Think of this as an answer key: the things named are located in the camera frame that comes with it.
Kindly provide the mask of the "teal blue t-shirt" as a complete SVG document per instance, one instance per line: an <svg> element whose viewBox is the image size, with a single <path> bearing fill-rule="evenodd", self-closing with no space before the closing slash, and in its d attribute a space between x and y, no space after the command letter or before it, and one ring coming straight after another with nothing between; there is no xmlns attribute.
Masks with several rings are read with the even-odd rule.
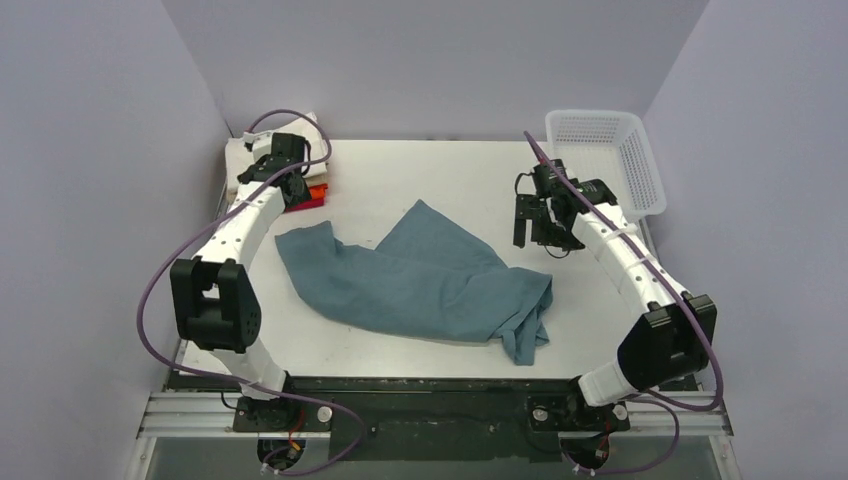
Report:
<svg viewBox="0 0 848 480"><path fill-rule="evenodd" d="M498 340L518 366L533 365L549 342L543 316L554 299L552 276L508 266L423 201L373 249L343 243L328 221L275 244L300 299L328 319L427 340Z"/></svg>

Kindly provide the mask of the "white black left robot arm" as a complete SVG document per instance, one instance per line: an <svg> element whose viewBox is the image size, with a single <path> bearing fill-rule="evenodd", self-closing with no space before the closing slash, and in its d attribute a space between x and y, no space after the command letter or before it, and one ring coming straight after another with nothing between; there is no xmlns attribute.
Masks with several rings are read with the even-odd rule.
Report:
<svg viewBox="0 0 848 480"><path fill-rule="evenodd" d="M289 205L309 199L300 163L310 158L304 137L273 133L237 177L227 218L190 259L169 271L180 337L208 351L239 378L238 414L270 430L288 430L303 410L289 395L287 372L259 338L262 311L248 276L263 238Z"/></svg>

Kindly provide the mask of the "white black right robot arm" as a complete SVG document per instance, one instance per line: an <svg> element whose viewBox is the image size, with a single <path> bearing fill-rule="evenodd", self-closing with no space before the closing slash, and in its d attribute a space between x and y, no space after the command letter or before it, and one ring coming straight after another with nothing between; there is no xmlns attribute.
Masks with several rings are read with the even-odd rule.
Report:
<svg viewBox="0 0 848 480"><path fill-rule="evenodd" d="M569 178L559 159L526 175L535 190L516 195L514 246L591 254L635 319L612 361L571 380L561 427L589 431L609 417L623 422L625 399L711 365L717 308L665 272L603 181Z"/></svg>

